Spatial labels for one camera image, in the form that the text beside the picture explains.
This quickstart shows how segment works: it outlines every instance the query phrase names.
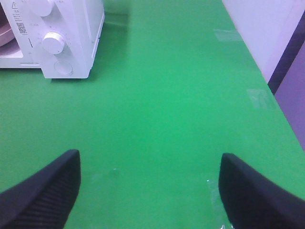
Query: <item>green tabletop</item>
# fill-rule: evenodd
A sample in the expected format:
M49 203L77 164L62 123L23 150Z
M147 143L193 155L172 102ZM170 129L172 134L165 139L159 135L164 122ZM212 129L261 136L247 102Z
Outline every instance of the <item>green tabletop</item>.
M220 0L105 6L88 79L0 70L0 191L76 148L65 228L219 229L230 152L305 199L305 155Z

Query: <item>clear tape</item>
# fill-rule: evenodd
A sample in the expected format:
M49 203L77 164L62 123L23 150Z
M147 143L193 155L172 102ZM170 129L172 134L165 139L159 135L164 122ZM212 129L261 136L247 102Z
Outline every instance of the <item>clear tape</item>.
M276 108L275 99L271 92L266 89L247 89L255 109L274 110Z
M236 30L219 30L214 29L214 34L220 42L242 42L243 39Z
M218 180L209 179L207 185L211 194L211 204L213 208L214 218L218 226L217 229L234 229L232 224L229 222L227 214L225 212L223 203L220 199Z

